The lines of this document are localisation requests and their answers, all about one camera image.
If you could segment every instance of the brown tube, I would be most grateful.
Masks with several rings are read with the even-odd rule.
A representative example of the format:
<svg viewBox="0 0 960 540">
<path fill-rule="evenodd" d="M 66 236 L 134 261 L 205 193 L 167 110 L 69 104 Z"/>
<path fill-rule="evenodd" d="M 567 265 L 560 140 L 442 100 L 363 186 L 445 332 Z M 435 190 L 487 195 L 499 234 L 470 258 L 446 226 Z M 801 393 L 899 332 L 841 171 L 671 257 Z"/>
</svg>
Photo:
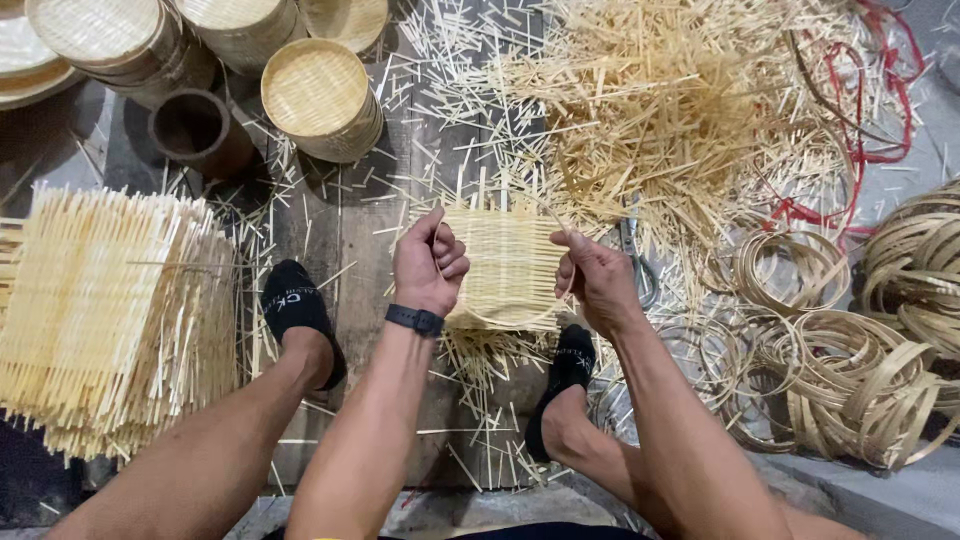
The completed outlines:
<svg viewBox="0 0 960 540">
<path fill-rule="evenodd" d="M 151 113 L 149 130 L 160 152 L 207 177 L 230 178 L 253 156 L 250 134 L 224 102 L 204 90 L 168 95 Z"/>
</svg>

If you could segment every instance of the black wristwatch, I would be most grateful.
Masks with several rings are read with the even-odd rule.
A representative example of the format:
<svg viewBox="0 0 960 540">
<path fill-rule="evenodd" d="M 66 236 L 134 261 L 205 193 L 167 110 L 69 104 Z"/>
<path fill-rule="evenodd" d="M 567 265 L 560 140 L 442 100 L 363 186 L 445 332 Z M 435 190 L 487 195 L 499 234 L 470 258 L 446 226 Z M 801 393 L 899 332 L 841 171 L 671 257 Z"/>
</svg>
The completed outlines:
<svg viewBox="0 0 960 540">
<path fill-rule="evenodd" d="M 426 309 L 412 309 L 410 307 L 390 304 L 387 308 L 387 321 L 413 329 L 424 337 L 440 337 L 444 331 L 444 319 Z"/>
</svg>

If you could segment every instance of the black sock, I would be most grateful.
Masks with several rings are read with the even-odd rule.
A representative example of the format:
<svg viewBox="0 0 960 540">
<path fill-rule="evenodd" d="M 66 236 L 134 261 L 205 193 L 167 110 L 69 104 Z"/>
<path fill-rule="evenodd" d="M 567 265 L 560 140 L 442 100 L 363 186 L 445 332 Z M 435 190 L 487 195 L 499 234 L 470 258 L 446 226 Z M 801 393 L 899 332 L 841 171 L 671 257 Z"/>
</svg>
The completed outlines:
<svg viewBox="0 0 960 540">
<path fill-rule="evenodd" d="M 277 343 L 282 342 L 283 334 L 293 327 L 312 328 L 330 341 L 333 371 L 320 390 L 329 390 L 343 380 L 347 364 L 326 316 L 324 297 L 300 263 L 288 258 L 274 266 L 260 295 L 260 305 Z"/>
<path fill-rule="evenodd" d="M 561 392 L 580 384 L 587 389 L 590 384 L 590 374 L 593 373 L 593 364 L 596 363 L 596 353 L 593 350 L 593 341 L 590 332 L 578 325 L 570 325 L 560 333 L 557 343 L 557 354 L 550 366 L 549 383 L 546 392 L 540 398 L 534 415 L 527 424 L 527 431 L 523 439 L 527 442 L 527 452 L 540 463 L 549 463 L 550 456 L 543 447 L 543 412 L 546 406 Z"/>
</svg>

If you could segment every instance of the hand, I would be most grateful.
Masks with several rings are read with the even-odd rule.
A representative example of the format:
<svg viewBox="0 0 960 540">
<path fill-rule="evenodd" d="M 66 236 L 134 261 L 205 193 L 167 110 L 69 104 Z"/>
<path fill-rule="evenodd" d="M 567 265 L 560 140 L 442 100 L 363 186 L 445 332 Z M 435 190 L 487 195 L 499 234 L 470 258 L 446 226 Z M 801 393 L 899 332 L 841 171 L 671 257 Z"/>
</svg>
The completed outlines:
<svg viewBox="0 0 960 540">
<path fill-rule="evenodd" d="M 584 317 L 600 335 L 612 340 L 643 320 L 636 294 L 634 265 L 625 254 L 605 248 L 580 233 L 550 234 L 550 241 L 570 248 L 557 270 L 557 298 L 574 279 L 573 293 L 584 306 Z M 576 265 L 576 277 L 573 268 Z"/>
<path fill-rule="evenodd" d="M 457 293 L 470 261 L 464 257 L 467 246 L 457 241 L 448 225 L 441 224 L 443 219 L 444 209 L 437 207 L 399 240 L 394 255 L 394 281 L 397 304 L 446 317 L 457 305 Z M 438 264 L 442 274 L 437 271 Z"/>
</svg>

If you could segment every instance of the right hand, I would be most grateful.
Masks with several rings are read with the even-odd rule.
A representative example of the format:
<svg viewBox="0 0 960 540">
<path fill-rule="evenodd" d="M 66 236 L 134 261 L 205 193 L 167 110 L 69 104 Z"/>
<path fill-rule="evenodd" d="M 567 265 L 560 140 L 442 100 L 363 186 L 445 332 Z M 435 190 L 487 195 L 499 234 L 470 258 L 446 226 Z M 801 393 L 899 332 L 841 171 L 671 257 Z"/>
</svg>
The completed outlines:
<svg viewBox="0 0 960 540">
<path fill-rule="evenodd" d="M 560 259 L 554 293 L 557 298 L 563 296 L 573 279 L 573 294 L 583 304 L 584 317 L 594 330 L 612 340 L 643 320 L 629 257 L 576 231 L 550 234 L 550 241 L 570 248 Z"/>
</svg>

